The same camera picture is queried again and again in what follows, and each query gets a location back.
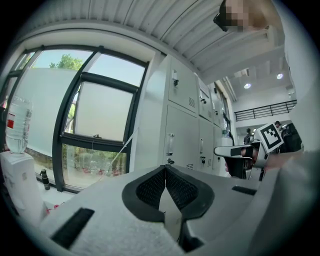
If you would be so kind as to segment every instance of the door handle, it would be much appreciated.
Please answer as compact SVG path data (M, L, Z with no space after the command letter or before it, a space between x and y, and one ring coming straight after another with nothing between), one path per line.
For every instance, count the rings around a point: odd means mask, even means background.
M167 156L172 156L174 153L174 139L175 139L175 134L174 133L167 133L166 136L166 155Z
M201 138L200 139L200 154L202 154L204 151L204 139Z

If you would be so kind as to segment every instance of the cabinet door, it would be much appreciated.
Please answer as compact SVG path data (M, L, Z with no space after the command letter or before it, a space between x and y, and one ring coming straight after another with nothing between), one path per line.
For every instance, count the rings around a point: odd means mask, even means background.
M169 101L198 113L196 75L173 57L171 57L170 73Z
M214 127L209 121L199 119L198 171L211 174L214 155Z
M174 134L172 155L167 155L169 134ZM174 165L195 170L197 168L198 149L198 119L168 105L163 164L167 164L167 159L170 158L174 161Z
M207 96L202 90L199 90L199 116L213 121L213 107L210 96Z
M216 125L213 125L214 130L214 148L221 147L222 143L222 129ZM220 165L221 165L221 157L213 154L213 174L219 175Z
M202 82L199 78L197 78L198 86L199 86L199 116L213 121L213 106L211 100L211 92L209 88Z

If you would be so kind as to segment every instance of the water bottle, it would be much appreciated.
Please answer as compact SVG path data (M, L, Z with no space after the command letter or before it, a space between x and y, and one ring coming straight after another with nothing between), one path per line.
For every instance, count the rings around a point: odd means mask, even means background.
M27 147L32 108L31 101L12 98L5 128L5 141L12 153L23 153Z

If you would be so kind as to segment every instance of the window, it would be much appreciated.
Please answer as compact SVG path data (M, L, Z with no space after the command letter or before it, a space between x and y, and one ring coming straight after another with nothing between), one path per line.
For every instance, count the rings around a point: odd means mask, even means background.
M217 91L216 95L217 95L218 99L221 102L223 113L229 119L230 116L229 116L229 108L228 108L227 99L224 96L223 92L219 89L219 87L217 86L216 83L214 83L214 86L215 86L216 91Z
M1 107L5 109L8 107L7 104L8 104L9 95L16 81L17 81L17 77L11 77L8 79L7 83L4 85L4 88L5 88L4 101L1 102Z
M45 50L31 67L78 71L91 54L91 51L84 50Z
M145 68L121 58L101 54L88 72L139 87Z
M69 122L76 110L72 133L123 142L132 98L126 91L83 82L69 110ZM71 126L64 131L71 132Z
M107 172L107 177L126 173L126 154L62 145L62 169L67 185L86 188L97 182Z
M230 121L225 114L223 114L223 122L224 122L224 129L230 132L231 131Z
M129 172L131 147L123 147L133 132L147 66L102 47L71 47L26 51L0 95L3 108L13 96L32 102L25 152L37 178L46 169L60 192Z
M50 179L53 179L52 146L57 114L76 69L90 54L67 49L44 51L25 71L15 91L16 96L33 104L27 153L35 160L35 172L47 169Z
M20 61L17 64L15 70L22 70L34 54L35 52L29 52L29 53L23 54L20 57Z

